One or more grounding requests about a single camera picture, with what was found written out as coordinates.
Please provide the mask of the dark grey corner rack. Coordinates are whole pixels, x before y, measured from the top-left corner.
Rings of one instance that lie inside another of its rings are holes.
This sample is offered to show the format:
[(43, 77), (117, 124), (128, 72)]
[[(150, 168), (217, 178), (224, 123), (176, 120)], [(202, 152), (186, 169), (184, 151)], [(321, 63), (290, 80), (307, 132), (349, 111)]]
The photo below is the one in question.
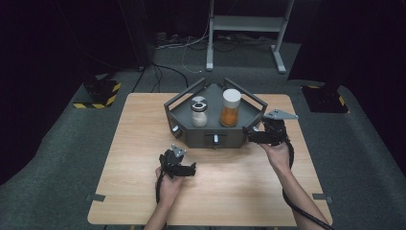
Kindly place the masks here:
[[(223, 126), (219, 119), (222, 111), (222, 94), (226, 89), (236, 89), (242, 94), (238, 107), (237, 124)], [(208, 123), (204, 127), (192, 125), (192, 98), (202, 96), (208, 103)], [(223, 83), (206, 83), (201, 79), (164, 104), (171, 134), (190, 149), (238, 149), (246, 143), (243, 129), (258, 127), (267, 103), (242, 86), (225, 78)]]

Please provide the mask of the orange spice jar white lid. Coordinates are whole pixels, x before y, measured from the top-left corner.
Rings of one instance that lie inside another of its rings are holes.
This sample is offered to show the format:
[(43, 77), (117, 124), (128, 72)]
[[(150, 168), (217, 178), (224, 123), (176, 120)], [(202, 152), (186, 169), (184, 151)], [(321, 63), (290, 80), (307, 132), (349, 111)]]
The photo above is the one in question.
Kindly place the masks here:
[(219, 122), (225, 127), (234, 127), (238, 121), (238, 107), (241, 93), (236, 89), (226, 89), (222, 97), (223, 107)]

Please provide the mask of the person's left hand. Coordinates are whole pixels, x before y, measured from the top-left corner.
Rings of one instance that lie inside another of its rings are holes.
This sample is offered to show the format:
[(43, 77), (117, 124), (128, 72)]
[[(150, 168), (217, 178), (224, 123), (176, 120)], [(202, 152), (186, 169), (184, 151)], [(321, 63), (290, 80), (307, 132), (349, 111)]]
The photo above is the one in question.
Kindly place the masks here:
[(155, 186), (157, 205), (159, 203), (172, 206), (181, 191), (184, 177), (170, 178), (161, 168), (155, 170), (157, 182)]

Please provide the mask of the person's right hand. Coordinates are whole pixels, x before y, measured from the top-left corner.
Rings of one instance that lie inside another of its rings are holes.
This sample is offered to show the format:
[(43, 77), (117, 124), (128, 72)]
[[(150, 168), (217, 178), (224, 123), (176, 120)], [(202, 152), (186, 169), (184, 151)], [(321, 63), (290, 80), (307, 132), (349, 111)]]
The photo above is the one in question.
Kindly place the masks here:
[(289, 166), (289, 148), (286, 143), (278, 146), (260, 144), (264, 149), (268, 161), (277, 175), (288, 174), (291, 172)]

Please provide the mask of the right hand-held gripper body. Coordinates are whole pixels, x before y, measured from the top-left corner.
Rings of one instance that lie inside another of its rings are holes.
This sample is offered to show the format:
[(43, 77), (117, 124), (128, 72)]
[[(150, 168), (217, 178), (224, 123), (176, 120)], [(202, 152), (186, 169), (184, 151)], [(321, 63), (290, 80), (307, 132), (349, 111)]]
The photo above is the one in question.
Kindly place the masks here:
[(285, 120), (298, 120), (299, 116), (282, 111), (278, 108), (264, 114), (261, 118), (264, 126), (264, 144), (277, 146), (289, 140)]

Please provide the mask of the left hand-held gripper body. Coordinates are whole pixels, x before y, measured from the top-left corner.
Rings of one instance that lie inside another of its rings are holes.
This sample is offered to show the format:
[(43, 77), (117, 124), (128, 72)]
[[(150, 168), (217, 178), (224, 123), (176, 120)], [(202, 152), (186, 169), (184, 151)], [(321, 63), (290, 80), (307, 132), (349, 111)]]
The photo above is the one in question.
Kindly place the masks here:
[(184, 149), (180, 149), (172, 144), (171, 149), (167, 149), (166, 152), (159, 157), (162, 171), (170, 178), (186, 176), (187, 169), (181, 165), (185, 153), (186, 151)]

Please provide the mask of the grey metal stand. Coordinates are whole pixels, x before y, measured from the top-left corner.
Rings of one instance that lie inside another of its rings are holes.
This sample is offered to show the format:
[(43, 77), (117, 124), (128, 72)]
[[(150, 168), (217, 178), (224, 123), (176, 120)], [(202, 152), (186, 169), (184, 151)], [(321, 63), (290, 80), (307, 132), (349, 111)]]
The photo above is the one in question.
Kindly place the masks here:
[(295, 0), (287, 0), (287, 6), (283, 17), (262, 17), (262, 16), (236, 16), (236, 15), (215, 15), (214, 0), (210, 0), (209, 9), (209, 38), (207, 46), (206, 70), (214, 69), (214, 31), (237, 31), (237, 32), (263, 32), (277, 33), (276, 44), (270, 47), (271, 53), (276, 62), (280, 74), (286, 72), (282, 61), (280, 48), (283, 37), (290, 19)]

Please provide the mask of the black yellow striped floor base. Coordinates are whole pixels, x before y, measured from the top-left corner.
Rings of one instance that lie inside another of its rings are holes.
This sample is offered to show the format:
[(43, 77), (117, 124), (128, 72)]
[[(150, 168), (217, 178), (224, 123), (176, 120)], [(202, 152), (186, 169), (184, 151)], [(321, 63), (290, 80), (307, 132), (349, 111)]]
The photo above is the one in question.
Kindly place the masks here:
[(74, 96), (75, 108), (107, 108), (114, 103), (121, 84), (110, 80), (109, 75), (103, 78), (96, 76), (85, 80)]
[(303, 85), (302, 92), (311, 112), (318, 113), (349, 113), (344, 98), (336, 89), (326, 85)]

